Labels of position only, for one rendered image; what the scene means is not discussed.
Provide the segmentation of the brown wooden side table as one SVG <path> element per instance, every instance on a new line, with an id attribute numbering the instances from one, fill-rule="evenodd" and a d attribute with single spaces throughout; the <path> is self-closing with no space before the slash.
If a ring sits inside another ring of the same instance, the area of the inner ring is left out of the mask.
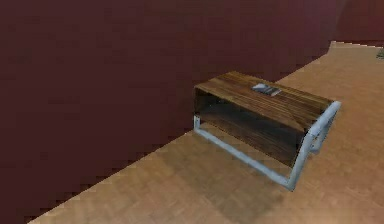
<path id="1" fill-rule="evenodd" d="M 259 83 L 281 92 L 268 96 L 252 90 Z M 308 155 L 320 151 L 340 107 L 339 101 L 231 71 L 194 86 L 193 130 L 292 191 Z M 277 173 L 202 129 L 202 123 L 272 157 L 291 172 Z"/>

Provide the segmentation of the grey remote control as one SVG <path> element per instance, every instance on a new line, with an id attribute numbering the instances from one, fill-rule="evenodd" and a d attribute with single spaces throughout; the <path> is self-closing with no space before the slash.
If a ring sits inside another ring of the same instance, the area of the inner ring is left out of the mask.
<path id="1" fill-rule="evenodd" d="M 268 96 L 275 96 L 281 92 L 281 90 L 277 87 L 272 87 L 267 84 L 259 83 L 252 87 L 252 90 L 262 93 Z"/>

